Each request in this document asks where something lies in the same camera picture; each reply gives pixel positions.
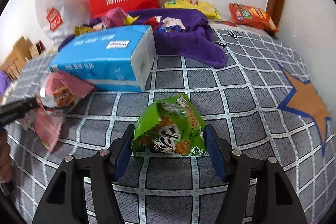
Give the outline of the person's left hand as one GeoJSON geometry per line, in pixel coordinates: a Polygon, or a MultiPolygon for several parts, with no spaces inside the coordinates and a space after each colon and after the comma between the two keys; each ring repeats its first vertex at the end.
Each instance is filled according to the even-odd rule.
{"type": "Polygon", "coordinates": [[[10,146],[7,142],[7,131],[1,128],[0,133],[0,178],[1,182],[8,183],[12,177],[12,159],[10,157],[10,146]]]}

